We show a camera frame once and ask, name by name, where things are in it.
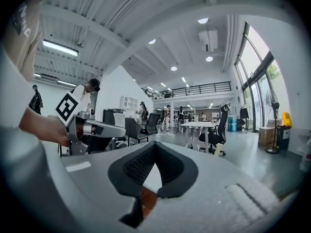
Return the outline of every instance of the stand fan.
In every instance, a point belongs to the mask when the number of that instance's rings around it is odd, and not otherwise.
[[[270,114],[271,110],[273,110],[273,118],[275,120],[275,129],[274,129],[274,138],[273,138],[273,145],[272,148],[266,148],[267,153],[276,154],[279,153],[280,150],[275,148],[275,141],[276,141],[276,121],[277,121],[277,115],[278,115],[278,109],[280,107],[280,104],[277,102],[277,97],[274,91],[269,90],[267,92],[266,96],[266,104],[267,104],[267,110],[269,110],[268,115]]]

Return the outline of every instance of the desk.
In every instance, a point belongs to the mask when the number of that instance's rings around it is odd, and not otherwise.
[[[211,122],[188,122],[188,123],[184,123],[181,126],[185,126],[187,127],[186,129],[186,135],[188,136],[189,134],[189,127],[193,127],[193,136],[192,136],[192,142],[194,140],[194,134],[195,134],[195,128],[197,127],[199,128],[205,128],[205,151],[206,153],[208,153],[208,128],[214,128],[215,125]]]

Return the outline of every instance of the white ceiling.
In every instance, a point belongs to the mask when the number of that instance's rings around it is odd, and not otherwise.
[[[234,1],[237,0],[44,0],[40,16],[42,39],[77,49],[79,55],[72,57],[39,43],[35,72],[83,83],[123,64],[139,85],[165,80],[172,83],[172,88],[180,87],[182,75],[191,78],[206,72],[206,67],[220,71],[224,65],[224,56],[215,55],[211,63],[205,61],[200,30],[218,31],[217,52],[223,55],[227,13],[236,14],[235,9],[251,14],[248,10],[257,9],[258,15],[286,14],[277,5],[278,0]],[[256,3],[264,3],[265,10],[259,10]],[[272,13],[275,10],[280,10],[280,16]],[[207,24],[197,22],[205,17],[210,18]],[[230,27],[234,31],[237,25]],[[156,43],[148,45],[154,38]],[[177,63],[178,71],[173,73],[170,68]]]

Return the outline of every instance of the column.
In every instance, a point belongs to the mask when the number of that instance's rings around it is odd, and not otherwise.
[[[174,102],[171,102],[171,130],[174,127]]]

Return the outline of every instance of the metal railing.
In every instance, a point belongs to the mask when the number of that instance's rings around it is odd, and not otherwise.
[[[152,93],[150,91],[144,90],[146,95],[152,98],[152,100],[166,99],[172,97],[190,96],[197,94],[215,93],[223,91],[231,91],[231,82],[219,82],[219,83],[209,83],[196,86],[190,86],[185,88],[173,89],[171,91],[162,91],[158,93]]]

